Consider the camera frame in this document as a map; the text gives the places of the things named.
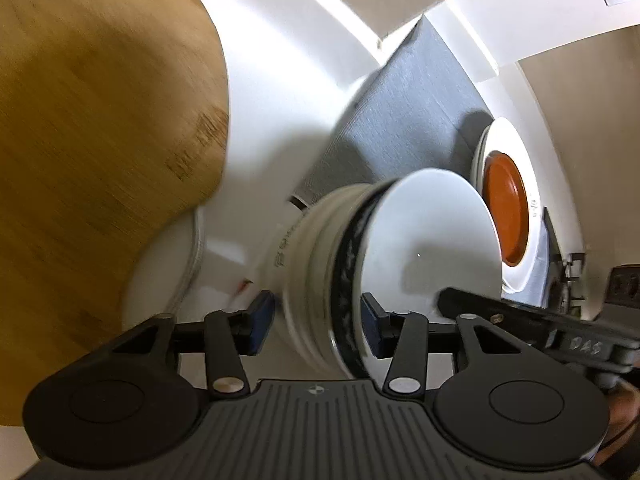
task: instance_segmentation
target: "silver screw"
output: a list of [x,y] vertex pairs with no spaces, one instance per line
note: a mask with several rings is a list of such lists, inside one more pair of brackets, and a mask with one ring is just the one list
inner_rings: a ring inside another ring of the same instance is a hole
[[389,387],[397,394],[412,394],[420,389],[420,382],[411,377],[396,377],[389,381]]
[[234,394],[244,388],[244,381],[237,377],[220,377],[213,381],[212,386],[221,394]]

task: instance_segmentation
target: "wooden cutting board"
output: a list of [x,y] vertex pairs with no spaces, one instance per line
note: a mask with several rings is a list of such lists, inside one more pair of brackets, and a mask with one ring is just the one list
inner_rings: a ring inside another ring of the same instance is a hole
[[0,0],[0,424],[119,333],[140,251],[216,189],[227,126],[200,0]]

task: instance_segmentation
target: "orange plate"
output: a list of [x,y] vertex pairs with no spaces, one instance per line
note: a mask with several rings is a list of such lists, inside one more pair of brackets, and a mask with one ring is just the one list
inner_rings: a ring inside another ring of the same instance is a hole
[[487,158],[482,197],[494,218],[502,260],[515,267],[527,248],[529,208],[522,177],[509,155],[493,152]]

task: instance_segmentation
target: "wood grain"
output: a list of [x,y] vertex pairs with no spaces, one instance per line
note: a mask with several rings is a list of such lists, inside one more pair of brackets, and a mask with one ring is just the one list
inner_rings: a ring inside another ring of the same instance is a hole
[[0,424],[120,331],[138,254],[215,190],[227,126],[200,0],[0,0]]
[[587,314],[611,267],[640,262],[640,28],[520,62],[569,181],[587,248]]

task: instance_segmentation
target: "gray placemat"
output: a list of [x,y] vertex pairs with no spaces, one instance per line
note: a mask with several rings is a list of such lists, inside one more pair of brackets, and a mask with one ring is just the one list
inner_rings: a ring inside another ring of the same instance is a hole
[[312,204],[341,186],[421,168],[468,178],[480,135],[492,121],[476,87],[423,17],[347,111],[294,195]]

